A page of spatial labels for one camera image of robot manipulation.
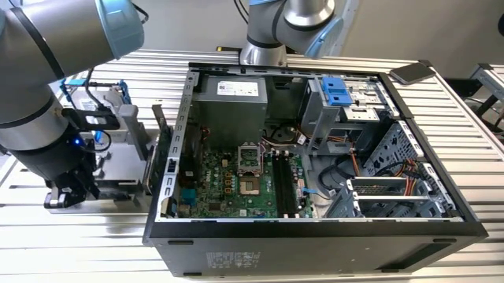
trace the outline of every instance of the white sticker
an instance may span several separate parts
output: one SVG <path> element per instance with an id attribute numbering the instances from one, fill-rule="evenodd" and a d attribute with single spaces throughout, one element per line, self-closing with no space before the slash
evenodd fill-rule
<path id="1" fill-rule="evenodd" d="M 249 81 L 221 81 L 220 96 L 260 96 L 260 84 Z"/>
<path id="2" fill-rule="evenodd" d="M 306 136 L 304 134 L 301 134 L 300 138 L 298 138 L 298 144 L 304 145 L 306 142 Z"/>
<path id="3" fill-rule="evenodd" d="M 97 104 L 93 100 L 81 100 L 79 101 L 81 103 L 81 107 L 83 110 L 86 111 L 97 111 Z M 86 120 L 90 124 L 98 124 L 98 120 L 97 118 L 91 117 L 91 116 L 86 116 Z"/>

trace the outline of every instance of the motherboard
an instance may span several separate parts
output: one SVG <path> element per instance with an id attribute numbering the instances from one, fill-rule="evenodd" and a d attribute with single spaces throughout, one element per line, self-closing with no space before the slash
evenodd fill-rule
<path id="1" fill-rule="evenodd" d="M 281 168 L 277 163 L 285 162 Z M 182 218 L 312 218 L 310 196 L 302 193 L 300 156 L 266 153 L 256 145 L 208 150 L 196 188 L 182 188 Z"/>

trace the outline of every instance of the black computer chassis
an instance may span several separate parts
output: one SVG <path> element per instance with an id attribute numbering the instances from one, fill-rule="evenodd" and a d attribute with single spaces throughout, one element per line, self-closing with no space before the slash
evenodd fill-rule
<path id="1" fill-rule="evenodd" d="M 411 273 L 488 237 L 385 73 L 190 63 L 185 92 L 198 88 L 202 74 L 320 78 L 336 72 L 379 77 L 466 221 L 155 222 L 154 193 L 143 241 L 174 276 Z"/>

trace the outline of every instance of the chip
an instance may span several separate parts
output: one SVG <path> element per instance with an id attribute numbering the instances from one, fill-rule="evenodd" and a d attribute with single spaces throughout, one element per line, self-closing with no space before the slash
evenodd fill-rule
<path id="1" fill-rule="evenodd" d="M 209 203 L 209 210 L 210 211 L 220 211 L 221 210 L 221 203 Z"/>

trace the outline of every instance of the aluminum extrusion table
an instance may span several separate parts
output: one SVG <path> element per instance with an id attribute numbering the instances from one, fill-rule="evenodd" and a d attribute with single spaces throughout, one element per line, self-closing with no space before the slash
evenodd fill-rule
<path id="1" fill-rule="evenodd" d="M 238 56 L 233 52 L 143 50 L 98 66 L 94 79 L 127 81 L 147 127 L 157 126 L 151 104 L 162 104 L 174 124 L 189 62 L 237 64 Z M 413 62 L 289 57 L 296 68 L 383 72 Z M 413 85 L 392 81 L 490 238 L 411 275 L 202 278 L 205 281 L 504 282 L 504 147 L 439 74 Z M 0 171 L 2 282 L 186 280 L 171 277 L 157 250 L 142 246 L 147 214 L 52 215 L 42 206 L 47 191 L 42 178 L 10 158 Z"/>

